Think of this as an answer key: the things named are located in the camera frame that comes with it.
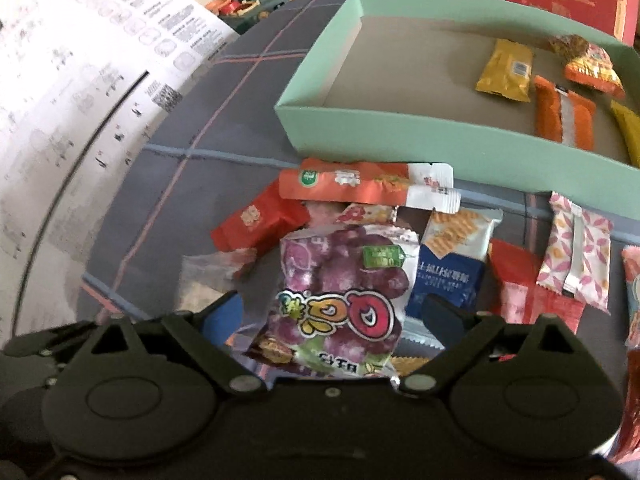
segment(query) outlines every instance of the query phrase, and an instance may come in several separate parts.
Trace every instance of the barcode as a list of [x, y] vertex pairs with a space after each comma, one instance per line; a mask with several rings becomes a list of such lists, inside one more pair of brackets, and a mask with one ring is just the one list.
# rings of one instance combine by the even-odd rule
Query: barcode
[[182, 101], [182, 94], [169, 85], [164, 85], [153, 98], [153, 102], [167, 113], [171, 113], [180, 101]]
[[511, 67], [511, 71], [515, 75], [521, 75], [523, 77], [526, 77], [529, 75], [529, 65], [519, 61], [514, 61], [513, 66]]

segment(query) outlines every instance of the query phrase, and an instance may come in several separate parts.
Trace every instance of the yellow snack package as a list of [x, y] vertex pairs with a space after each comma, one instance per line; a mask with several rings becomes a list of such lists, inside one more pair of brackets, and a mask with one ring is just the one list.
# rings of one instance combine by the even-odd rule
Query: yellow snack package
[[589, 43], [577, 34], [558, 36], [549, 43], [564, 62], [564, 77], [569, 81], [590, 86], [617, 99], [625, 97], [622, 82], [613, 70], [613, 63], [606, 51]]
[[519, 43], [496, 40], [494, 53], [484, 67], [476, 90], [529, 103], [532, 51]]
[[611, 111], [625, 137], [631, 163], [640, 168], [640, 117], [619, 102], [611, 102]]

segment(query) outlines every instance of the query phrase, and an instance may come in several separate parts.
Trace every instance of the pink floral wrapper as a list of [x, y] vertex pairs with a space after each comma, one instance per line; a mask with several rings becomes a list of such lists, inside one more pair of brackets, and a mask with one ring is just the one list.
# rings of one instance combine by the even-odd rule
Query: pink floral wrapper
[[554, 223], [537, 283], [609, 313], [612, 222], [555, 192], [549, 203]]

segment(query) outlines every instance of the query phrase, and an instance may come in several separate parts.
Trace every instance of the pink stripe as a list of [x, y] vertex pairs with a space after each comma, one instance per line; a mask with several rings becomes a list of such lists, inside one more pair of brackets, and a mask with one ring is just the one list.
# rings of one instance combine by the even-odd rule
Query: pink stripe
[[305, 57], [306, 54], [303, 52], [299, 52], [297, 54], [280, 54], [279, 56], [253, 56], [253, 57], [227, 57], [226, 59], [220, 59], [219, 61], [214, 61], [214, 65], [219, 65], [222, 63], [249, 63], [255, 62], [260, 63], [261, 61], [271, 61], [272, 59], [289, 59], [290, 57]]
[[82, 290], [84, 290], [89, 296], [94, 298], [94, 300], [100, 303], [109, 312], [113, 312], [114, 314], [121, 313], [120, 309], [117, 306], [111, 303], [111, 301], [108, 298], [105, 298], [100, 292], [95, 290], [88, 283], [82, 282], [82, 284], [80, 285], [80, 288], [82, 288]]
[[[273, 45], [280, 38], [280, 36], [282, 36], [282, 33], [285, 32], [291, 25], [293, 25], [293, 23], [295, 23], [295, 21], [300, 16], [302, 16], [302, 14], [311, 6], [311, 4], [314, 1], [316, 1], [316, 0], [311, 0], [308, 4], [306, 4], [306, 6], [304, 6], [302, 8], [302, 10], [300, 10], [300, 12], [297, 13], [293, 17], [293, 19], [289, 23], [287, 23], [287, 25], [285, 27], [283, 27], [276, 34], [276, 36], [269, 42], [269, 44], [264, 48], [264, 50], [262, 51], [260, 56], [258, 56], [258, 59], [256, 60], [255, 64], [247, 71], [247, 73], [244, 75], [244, 77], [240, 80], [240, 82], [233, 89], [231, 94], [228, 95], [228, 97], [218, 107], [218, 109], [213, 113], [213, 115], [207, 121], [207, 123], [204, 125], [204, 127], [200, 130], [200, 132], [195, 137], [195, 139], [193, 139], [193, 142], [190, 145], [190, 149], [193, 149], [198, 145], [198, 143], [200, 142], [200, 140], [202, 139], [202, 137], [204, 136], [206, 131], [210, 128], [210, 126], [213, 124], [213, 122], [216, 120], [216, 118], [220, 115], [220, 112], [222, 112], [222, 110], [226, 107], [226, 105], [229, 104], [229, 101], [231, 101], [231, 99], [242, 88], [242, 85], [244, 84], [244, 82], [254, 72], [254, 70], [258, 66], [258, 63], [260, 63], [260, 58], [266, 52], [268, 52], [268, 50], [271, 48], [271, 45]], [[146, 223], [145, 223], [144, 227], [142, 228], [142, 231], [140, 231], [140, 234], [138, 235], [138, 238], [136, 239], [135, 243], [133, 244], [133, 247], [130, 248], [129, 252], [127, 254], [125, 254], [124, 258], [121, 260], [120, 266], [118, 268], [118, 273], [116, 274], [116, 278], [113, 281], [113, 286], [111, 287], [114, 292], [116, 290], [118, 290], [118, 287], [120, 286], [120, 283], [122, 283], [122, 280], [124, 278], [124, 273], [127, 270], [127, 265], [129, 265], [129, 262], [131, 261], [131, 259], [136, 255], [136, 253], [138, 252], [138, 250], [140, 249], [140, 247], [142, 246], [142, 244], [146, 240], [146, 236], [149, 234], [149, 231], [151, 231], [151, 228], [153, 227], [154, 223], [156, 222], [156, 219], [158, 218], [158, 215], [162, 211], [162, 208], [164, 207], [164, 204], [166, 203], [166, 201], [171, 196], [171, 193], [174, 190], [175, 184], [178, 182], [178, 179], [180, 178], [182, 172], [184, 171], [184, 168], [186, 167], [188, 160], [189, 160], [189, 158], [187, 156], [180, 162], [180, 164], [178, 165], [178, 168], [175, 170], [174, 176], [172, 177], [171, 181], [169, 182], [169, 185], [164, 190], [164, 193], [162, 193], [162, 196], [160, 197], [160, 200], [156, 203], [156, 206], [154, 207], [153, 211], [151, 212], [151, 215], [149, 215], [149, 218], [146, 220]]]

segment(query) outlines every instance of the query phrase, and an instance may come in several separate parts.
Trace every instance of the snack package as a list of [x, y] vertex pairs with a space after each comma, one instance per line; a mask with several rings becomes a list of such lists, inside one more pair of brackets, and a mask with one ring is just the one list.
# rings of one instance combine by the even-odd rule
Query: snack package
[[455, 215], [432, 213], [420, 246], [420, 260], [406, 312], [420, 317], [428, 294], [473, 310], [484, 276], [484, 262], [494, 228], [502, 221], [497, 209], [462, 208]]
[[559, 36], [549, 41], [551, 48], [565, 63], [564, 77], [618, 99], [625, 97], [622, 82], [613, 70], [606, 51], [577, 34]]
[[306, 210], [309, 211], [310, 220], [307, 227], [335, 224], [338, 216], [342, 214], [346, 204], [339, 202], [316, 202], [307, 200]]
[[628, 245], [622, 249], [622, 263], [625, 267], [626, 300], [629, 308], [629, 336], [626, 346], [640, 349], [640, 247]]
[[572, 148], [593, 151], [593, 101], [556, 86], [543, 77], [535, 78], [538, 94], [536, 132], [543, 139]]
[[220, 251], [254, 248], [260, 257], [309, 219], [302, 203], [280, 197], [276, 180], [246, 208], [236, 211], [213, 229], [211, 238]]
[[496, 40], [494, 53], [476, 83], [476, 90], [528, 103], [532, 62], [533, 53], [526, 46]]
[[492, 309], [507, 323], [533, 324], [540, 314], [557, 314], [575, 334], [584, 303], [536, 284], [542, 263], [535, 254], [494, 238], [489, 261], [500, 284], [500, 302]]
[[332, 376], [377, 376], [396, 348], [418, 263], [417, 234], [324, 226], [280, 244], [284, 286], [248, 355]]
[[625, 411], [620, 426], [618, 449], [609, 460], [613, 463], [640, 459], [640, 350], [626, 353], [629, 382], [626, 388]]
[[183, 257], [175, 309], [197, 313], [208, 307], [235, 289], [235, 280], [247, 272], [255, 258], [255, 249]]
[[398, 218], [398, 206], [351, 204], [335, 220], [338, 224], [394, 225]]
[[407, 377], [418, 368], [422, 368], [429, 360], [426, 357], [397, 357], [391, 358], [391, 364], [396, 369], [398, 377]]
[[537, 283], [609, 313], [612, 222], [556, 192], [549, 204], [554, 222]]
[[341, 164], [306, 158], [299, 169], [280, 172], [280, 195], [298, 200], [405, 205], [449, 213], [460, 208], [460, 192], [453, 189], [453, 168], [449, 164]]
[[611, 111], [625, 137], [631, 163], [640, 168], [640, 117], [616, 101], [611, 101]]

